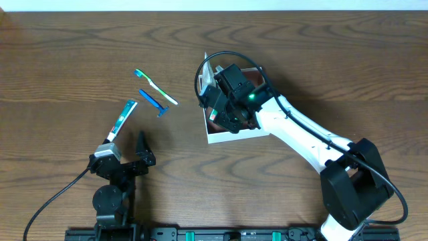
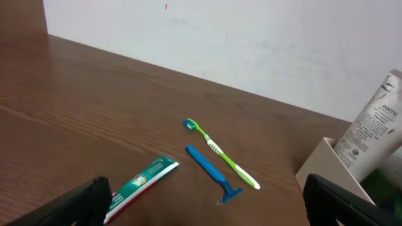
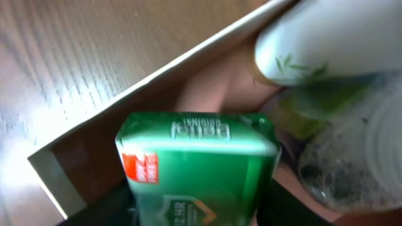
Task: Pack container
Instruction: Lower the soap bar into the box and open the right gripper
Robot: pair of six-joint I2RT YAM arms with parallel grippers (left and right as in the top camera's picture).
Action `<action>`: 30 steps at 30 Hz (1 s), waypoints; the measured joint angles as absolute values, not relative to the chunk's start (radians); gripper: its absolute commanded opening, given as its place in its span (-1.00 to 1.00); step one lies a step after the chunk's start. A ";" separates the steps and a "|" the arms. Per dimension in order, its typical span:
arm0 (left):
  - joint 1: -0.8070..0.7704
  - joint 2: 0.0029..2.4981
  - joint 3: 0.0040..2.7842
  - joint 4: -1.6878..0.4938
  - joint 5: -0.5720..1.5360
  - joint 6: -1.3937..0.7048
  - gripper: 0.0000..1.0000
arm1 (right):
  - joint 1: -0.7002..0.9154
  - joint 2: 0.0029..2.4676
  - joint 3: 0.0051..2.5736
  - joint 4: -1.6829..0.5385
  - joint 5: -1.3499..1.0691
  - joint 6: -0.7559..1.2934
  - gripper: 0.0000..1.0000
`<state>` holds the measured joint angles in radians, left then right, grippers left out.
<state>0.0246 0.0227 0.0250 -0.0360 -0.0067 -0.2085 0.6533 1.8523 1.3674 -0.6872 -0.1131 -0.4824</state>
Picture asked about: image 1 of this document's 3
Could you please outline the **green Dettol soap box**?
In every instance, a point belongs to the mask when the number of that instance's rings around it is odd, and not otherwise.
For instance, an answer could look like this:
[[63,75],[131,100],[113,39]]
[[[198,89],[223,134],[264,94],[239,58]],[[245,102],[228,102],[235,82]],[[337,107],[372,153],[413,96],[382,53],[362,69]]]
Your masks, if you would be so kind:
[[210,112],[210,114],[209,114],[209,118],[208,119],[211,122],[214,122],[215,119],[217,118],[217,115],[218,115],[218,112],[215,109],[212,109],[211,112]]

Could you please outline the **blue foam soap pump bottle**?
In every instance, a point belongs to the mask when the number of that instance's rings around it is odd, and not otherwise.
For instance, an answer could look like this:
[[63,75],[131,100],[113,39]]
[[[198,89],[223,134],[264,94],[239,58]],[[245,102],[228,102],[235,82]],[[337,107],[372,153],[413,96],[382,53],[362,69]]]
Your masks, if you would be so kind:
[[223,70],[223,68],[221,66],[216,66],[215,67],[215,74],[218,74],[219,72],[221,72]]

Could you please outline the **white box with pink interior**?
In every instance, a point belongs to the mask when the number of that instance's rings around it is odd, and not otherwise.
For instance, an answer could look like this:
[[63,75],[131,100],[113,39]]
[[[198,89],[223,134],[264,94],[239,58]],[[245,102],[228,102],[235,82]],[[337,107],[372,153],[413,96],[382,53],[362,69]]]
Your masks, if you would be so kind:
[[[244,76],[255,86],[259,86],[264,83],[264,79],[261,74],[257,71],[256,68],[244,68],[241,70]],[[211,114],[212,109],[208,108],[203,111],[205,118],[205,130],[207,134],[207,142],[209,144],[214,143],[224,143],[227,141],[237,141],[242,139],[250,139],[256,137],[268,136],[269,133],[261,129],[249,129],[241,128],[237,134],[230,133],[226,129],[219,127],[209,120],[209,115]]]

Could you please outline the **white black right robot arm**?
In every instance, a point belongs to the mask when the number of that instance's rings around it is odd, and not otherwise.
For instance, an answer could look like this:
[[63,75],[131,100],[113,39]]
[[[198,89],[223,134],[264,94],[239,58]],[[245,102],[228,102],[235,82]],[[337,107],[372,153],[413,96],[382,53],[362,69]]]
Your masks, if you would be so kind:
[[205,62],[197,74],[197,97],[207,123],[232,139],[265,132],[309,162],[320,176],[328,210],[316,234],[323,240],[360,238],[372,214],[395,194],[374,143],[354,143],[326,130],[276,94],[267,80],[254,84],[235,64],[213,70]]

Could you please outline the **white Pantene conditioner tube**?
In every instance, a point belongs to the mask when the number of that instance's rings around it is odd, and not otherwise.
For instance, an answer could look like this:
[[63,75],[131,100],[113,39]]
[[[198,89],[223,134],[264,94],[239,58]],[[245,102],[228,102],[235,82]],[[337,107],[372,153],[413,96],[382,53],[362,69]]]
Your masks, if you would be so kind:
[[214,72],[209,60],[203,64],[202,68],[201,87],[204,88],[206,86],[217,87],[217,83],[214,79]]

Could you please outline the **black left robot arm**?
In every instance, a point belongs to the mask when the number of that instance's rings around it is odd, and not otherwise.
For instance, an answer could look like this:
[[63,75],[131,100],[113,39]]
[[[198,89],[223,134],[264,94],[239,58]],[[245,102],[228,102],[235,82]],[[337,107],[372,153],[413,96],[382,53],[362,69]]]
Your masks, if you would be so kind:
[[123,226],[129,222],[134,207],[135,178],[148,173],[148,168],[156,164],[144,132],[140,132],[136,142],[138,160],[121,163],[121,152],[110,141],[96,149],[89,157],[88,168],[109,181],[100,187],[93,196],[92,204],[96,210],[99,226],[109,228]]

